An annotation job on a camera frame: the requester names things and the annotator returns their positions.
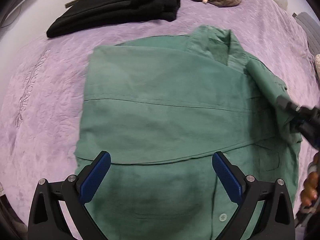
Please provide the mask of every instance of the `folded black clothing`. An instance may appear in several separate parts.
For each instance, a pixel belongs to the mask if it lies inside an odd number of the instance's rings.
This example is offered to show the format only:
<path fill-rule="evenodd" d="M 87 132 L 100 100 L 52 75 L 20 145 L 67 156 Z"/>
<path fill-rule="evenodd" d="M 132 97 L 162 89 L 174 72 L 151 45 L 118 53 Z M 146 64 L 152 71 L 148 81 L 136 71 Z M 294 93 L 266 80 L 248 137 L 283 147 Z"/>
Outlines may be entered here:
<path fill-rule="evenodd" d="M 108 24 L 173 21 L 180 0 L 79 0 L 55 20 L 47 31 L 48 38 Z"/>

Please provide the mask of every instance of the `white floor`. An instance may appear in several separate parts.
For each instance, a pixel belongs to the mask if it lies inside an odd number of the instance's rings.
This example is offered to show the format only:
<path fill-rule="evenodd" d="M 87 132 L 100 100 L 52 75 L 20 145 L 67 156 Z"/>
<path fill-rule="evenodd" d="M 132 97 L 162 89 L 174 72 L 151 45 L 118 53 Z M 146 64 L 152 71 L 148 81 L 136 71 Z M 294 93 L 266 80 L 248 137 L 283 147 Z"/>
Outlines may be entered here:
<path fill-rule="evenodd" d="M 21 46 L 44 33 L 54 20 L 63 14 L 64 4 L 72 0 L 27 0 L 22 4 L 17 19 L 0 29 L 0 108 L 12 73 L 11 61 L 18 56 Z M 307 12 L 320 25 L 316 15 L 305 0 L 288 0 L 287 12 Z"/>

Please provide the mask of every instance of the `lavender bedspread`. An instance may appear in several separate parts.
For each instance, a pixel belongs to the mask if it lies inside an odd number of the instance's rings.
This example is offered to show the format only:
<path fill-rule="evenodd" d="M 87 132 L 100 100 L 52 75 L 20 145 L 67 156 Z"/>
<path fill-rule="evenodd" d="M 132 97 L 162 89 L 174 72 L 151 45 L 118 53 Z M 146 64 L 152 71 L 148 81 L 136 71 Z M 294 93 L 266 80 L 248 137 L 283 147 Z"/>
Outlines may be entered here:
<path fill-rule="evenodd" d="M 191 33 L 202 24 L 231 29 L 245 50 L 285 81 L 294 101 L 307 106 L 319 103 L 306 35 L 272 0 L 243 0 L 233 8 L 181 0 L 178 18 L 170 23 L 129 23 L 52 40 L 40 37 L 20 51 L 0 114 L 0 181 L 24 223 L 28 224 L 38 180 L 60 181 L 75 171 L 73 152 L 79 134 L 85 66 L 92 49 L 154 35 Z M 298 192 L 312 153 L 303 141 Z M 298 196 L 295 212 L 300 205 Z"/>

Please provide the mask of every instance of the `black garment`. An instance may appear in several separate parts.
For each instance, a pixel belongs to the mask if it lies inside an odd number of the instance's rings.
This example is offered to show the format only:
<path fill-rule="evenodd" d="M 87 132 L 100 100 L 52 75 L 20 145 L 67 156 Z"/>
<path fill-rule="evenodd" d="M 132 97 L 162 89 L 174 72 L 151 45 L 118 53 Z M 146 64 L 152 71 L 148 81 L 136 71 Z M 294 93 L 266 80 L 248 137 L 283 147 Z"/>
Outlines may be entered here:
<path fill-rule="evenodd" d="M 320 213 L 314 214 L 308 221 L 304 240 L 320 239 Z"/>
<path fill-rule="evenodd" d="M 180 0 L 79 0 L 55 20 L 48 38 L 92 27 L 149 20 L 173 21 Z"/>

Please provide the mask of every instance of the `folded green garment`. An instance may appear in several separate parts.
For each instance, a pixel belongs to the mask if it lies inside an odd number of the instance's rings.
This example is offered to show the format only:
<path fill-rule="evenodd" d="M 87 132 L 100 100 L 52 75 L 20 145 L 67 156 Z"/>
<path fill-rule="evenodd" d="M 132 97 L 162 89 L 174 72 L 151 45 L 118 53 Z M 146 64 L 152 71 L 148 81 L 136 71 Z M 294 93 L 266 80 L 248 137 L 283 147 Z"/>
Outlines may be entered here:
<path fill-rule="evenodd" d="M 215 239 L 237 207 L 212 168 L 216 151 L 244 174 L 283 178 L 293 201 L 301 136 L 276 108 L 279 95 L 288 97 L 284 82 L 230 30 L 95 48 L 75 155 L 79 172 L 101 150 L 111 154 L 86 204 L 107 238 Z"/>

